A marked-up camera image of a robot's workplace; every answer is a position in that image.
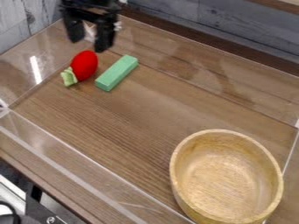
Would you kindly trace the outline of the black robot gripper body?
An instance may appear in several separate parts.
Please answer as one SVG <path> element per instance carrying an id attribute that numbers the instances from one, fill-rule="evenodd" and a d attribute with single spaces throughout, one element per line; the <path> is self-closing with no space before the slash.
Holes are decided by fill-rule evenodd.
<path id="1" fill-rule="evenodd" d="M 118 17 L 122 3 L 118 0 L 60 0 L 60 10 L 74 20 L 110 20 Z"/>

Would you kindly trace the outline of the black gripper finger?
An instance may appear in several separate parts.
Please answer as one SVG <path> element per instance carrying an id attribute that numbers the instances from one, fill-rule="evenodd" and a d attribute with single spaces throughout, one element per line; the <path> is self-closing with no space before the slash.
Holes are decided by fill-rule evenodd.
<path id="1" fill-rule="evenodd" d="M 115 13 L 103 14 L 95 22 L 95 51 L 103 53 L 115 42 L 118 15 Z"/>
<path id="2" fill-rule="evenodd" d="M 86 37 L 85 24 L 81 19 L 74 17 L 67 11 L 63 12 L 63 23 L 70 41 L 77 43 Z"/>

